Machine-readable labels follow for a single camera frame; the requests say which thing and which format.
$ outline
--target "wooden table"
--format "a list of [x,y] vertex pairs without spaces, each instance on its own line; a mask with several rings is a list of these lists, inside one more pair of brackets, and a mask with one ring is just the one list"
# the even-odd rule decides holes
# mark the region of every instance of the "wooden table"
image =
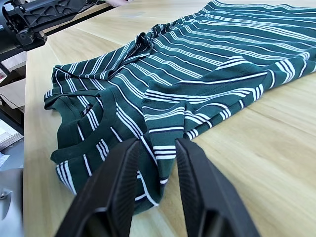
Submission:
[[[315,0],[223,0],[315,6]],[[56,64],[112,51],[141,31],[197,12],[207,0],[135,0],[51,35],[27,55],[24,225],[26,237],[51,237],[73,195],[59,182],[51,153],[61,118],[45,111]],[[263,237],[316,234],[316,74],[263,98],[194,141],[230,179]],[[186,236],[176,168],[158,208],[133,218],[131,236]]]

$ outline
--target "t-shirt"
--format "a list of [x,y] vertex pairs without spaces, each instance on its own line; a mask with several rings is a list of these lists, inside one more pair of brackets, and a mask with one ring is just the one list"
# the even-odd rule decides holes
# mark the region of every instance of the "t-shirt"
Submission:
[[193,139],[315,72],[315,37],[316,9],[212,1],[113,52],[55,66],[44,100],[62,116],[51,155],[58,177],[76,194],[116,144],[137,137],[135,211],[157,206],[175,139]]

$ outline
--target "floor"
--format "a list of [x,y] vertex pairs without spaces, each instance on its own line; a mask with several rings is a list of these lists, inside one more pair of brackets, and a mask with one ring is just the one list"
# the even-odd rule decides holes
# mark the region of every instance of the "floor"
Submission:
[[10,155],[10,157],[4,162],[0,167],[0,171],[13,168],[22,168],[24,159],[24,138],[13,143],[7,148],[3,149],[1,153],[5,155]]

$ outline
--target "clothing label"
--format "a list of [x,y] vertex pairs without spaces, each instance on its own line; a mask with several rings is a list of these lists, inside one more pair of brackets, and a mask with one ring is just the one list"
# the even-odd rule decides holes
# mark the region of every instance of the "clothing label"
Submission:
[[83,111],[81,111],[81,115],[85,116],[92,109],[92,104],[88,104]]

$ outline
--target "gray machine part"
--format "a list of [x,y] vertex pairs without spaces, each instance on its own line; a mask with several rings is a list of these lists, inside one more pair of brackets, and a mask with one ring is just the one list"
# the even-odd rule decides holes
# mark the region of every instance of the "gray machine part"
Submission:
[[0,236],[23,237],[23,169],[0,172]]

